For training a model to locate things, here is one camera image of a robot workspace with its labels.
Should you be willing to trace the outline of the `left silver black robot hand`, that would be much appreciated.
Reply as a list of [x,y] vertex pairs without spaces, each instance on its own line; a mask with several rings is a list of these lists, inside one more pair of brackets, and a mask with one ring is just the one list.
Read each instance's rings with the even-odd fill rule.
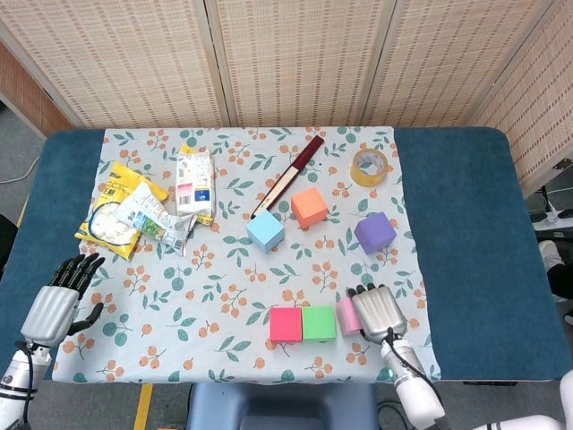
[[104,307],[100,302],[84,319],[78,320],[76,315],[93,276],[105,260],[98,253],[79,254],[58,266],[38,292],[21,327],[29,349],[52,348],[98,320]]

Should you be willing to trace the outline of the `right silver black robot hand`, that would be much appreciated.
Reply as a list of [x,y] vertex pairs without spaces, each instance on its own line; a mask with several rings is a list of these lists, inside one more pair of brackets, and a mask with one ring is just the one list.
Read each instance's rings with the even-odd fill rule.
[[358,315],[363,338],[381,344],[391,331],[402,338],[407,332],[407,321],[390,288],[369,283],[349,288],[346,295]]

